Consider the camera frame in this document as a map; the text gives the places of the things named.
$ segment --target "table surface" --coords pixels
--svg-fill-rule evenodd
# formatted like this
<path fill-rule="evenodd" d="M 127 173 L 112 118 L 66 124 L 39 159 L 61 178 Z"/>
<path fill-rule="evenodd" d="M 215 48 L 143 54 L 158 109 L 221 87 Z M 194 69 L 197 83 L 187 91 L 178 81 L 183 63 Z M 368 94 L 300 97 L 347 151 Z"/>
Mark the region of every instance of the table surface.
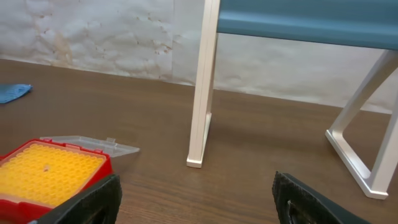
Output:
<path fill-rule="evenodd" d="M 271 187 L 288 172 L 371 223 L 398 219 L 398 178 L 366 198 L 324 136 L 341 108 L 216 90 L 202 169 L 185 165 L 192 86 L 0 60 L 0 83 L 33 91 L 0 105 L 0 153 L 79 135 L 142 149 L 121 174 L 118 223 L 278 223 Z M 346 138 L 370 168 L 389 115 L 360 112 Z"/>

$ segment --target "blue object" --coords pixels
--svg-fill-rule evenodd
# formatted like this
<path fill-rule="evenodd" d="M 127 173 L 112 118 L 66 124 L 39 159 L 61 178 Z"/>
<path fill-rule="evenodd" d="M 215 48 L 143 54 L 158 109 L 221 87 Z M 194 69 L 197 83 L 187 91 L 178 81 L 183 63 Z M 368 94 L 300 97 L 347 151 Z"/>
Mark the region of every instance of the blue object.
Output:
<path fill-rule="evenodd" d="M 25 84 L 0 84 L 0 103 L 8 103 L 25 95 L 31 85 Z"/>
<path fill-rule="evenodd" d="M 398 50 L 398 0 L 221 0 L 217 32 Z"/>

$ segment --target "black object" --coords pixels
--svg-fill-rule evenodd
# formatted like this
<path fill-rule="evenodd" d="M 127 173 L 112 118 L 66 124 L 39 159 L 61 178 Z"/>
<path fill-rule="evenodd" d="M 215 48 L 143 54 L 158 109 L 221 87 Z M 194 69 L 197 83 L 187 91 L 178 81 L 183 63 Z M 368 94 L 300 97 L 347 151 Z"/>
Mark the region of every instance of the black object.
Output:
<path fill-rule="evenodd" d="M 119 176 L 111 174 L 30 223 L 115 223 L 121 199 Z"/>
<path fill-rule="evenodd" d="M 281 224 L 368 224 L 290 174 L 276 172 L 272 194 Z"/>

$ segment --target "red plastic frame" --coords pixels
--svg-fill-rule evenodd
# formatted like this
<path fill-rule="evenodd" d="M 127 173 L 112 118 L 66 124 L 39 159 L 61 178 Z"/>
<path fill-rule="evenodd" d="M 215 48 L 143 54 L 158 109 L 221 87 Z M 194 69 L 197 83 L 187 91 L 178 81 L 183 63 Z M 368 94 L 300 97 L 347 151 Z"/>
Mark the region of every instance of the red plastic frame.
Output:
<path fill-rule="evenodd" d="M 110 175 L 113 173 L 111 159 L 108 154 L 102 153 L 102 151 L 98 151 L 98 150 L 92 151 L 92 150 L 84 149 L 81 146 L 77 146 L 77 145 L 73 145 L 73 144 L 66 144 L 66 143 L 61 144 L 61 143 L 57 143 L 57 142 L 52 142 L 51 139 L 45 139 L 45 140 L 32 139 L 32 140 L 26 142 L 25 144 L 21 145 L 17 149 L 6 154 L 5 156 L 0 156 L 0 161 L 5 159 L 7 156 L 11 155 L 12 153 L 14 153 L 18 149 L 24 147 L 26 144 L 28 144 L 32 141 L 44 142 L 47 144 L 53 144 L 53 145 L 62 146 L 62 147 L 74 146 L 74 147 L 79 148 L 79 150 L 81 150 L 81 151 L 90 152 L 93 154 L 99 154 L 99 155 L 106 157 L 104 164 L 98 169 L 98 171 L 87 182 L 87 184 L 82 188 L 81 191 L 92 186 L 97 181 L 101 180 L 102 178 L 106 177 L 107 175 Z M 14 202 L 10 202 L 8 200 L 0 200 L 0 221 L 7 220 L 7 221 L 13 222 L 13 223 L 25 224 L 32 220 L 40 218 L 42 215 L 45 215 L 49 211 L 51 211 L 51 208 L 34 205 L 31 203 L 27 203 L 27 202 L 14 203 Z"/>

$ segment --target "white stand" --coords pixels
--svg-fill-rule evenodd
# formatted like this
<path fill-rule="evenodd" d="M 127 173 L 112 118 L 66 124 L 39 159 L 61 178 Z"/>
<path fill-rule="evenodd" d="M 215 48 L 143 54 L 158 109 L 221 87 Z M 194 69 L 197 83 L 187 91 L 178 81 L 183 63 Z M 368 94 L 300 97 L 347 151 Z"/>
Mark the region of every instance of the white stand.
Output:
<path fill-rule="evenodd" d="M 201 29 L 197 84 L 193 100 L 191 138 L 187 166 L 201 168 L 211 119 L 211 99 L 215 52 L 217 43 L 217 23 L 220 0 L 206 0 Z"/>
<path fill-rule="evenodd" d="M 388 196 L 387 189 L 398 162 L 398 97 L 372 171 L 345 141 L 343 131 L 366 100 L 397 67 L 398 52 L 386 50 L 325 133 L 366 196 L 376 199 Z"/>

